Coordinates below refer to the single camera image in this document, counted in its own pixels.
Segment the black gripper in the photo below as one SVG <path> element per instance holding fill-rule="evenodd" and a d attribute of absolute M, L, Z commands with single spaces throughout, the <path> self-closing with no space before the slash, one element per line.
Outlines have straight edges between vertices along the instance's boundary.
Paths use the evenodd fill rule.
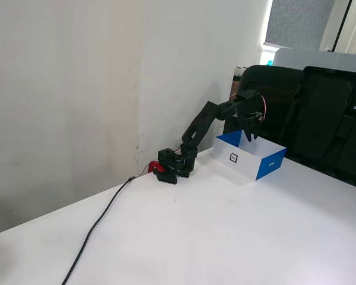
<path fill-rule="evenodd" d="M 255 90 L 246 90 L 236 94 L 236 114 L 241 123 L 244 124 L 244 133 L 248 142 L 257 139 L 260 133 L 260 122 L 265 120 L 266 100 Z"/>

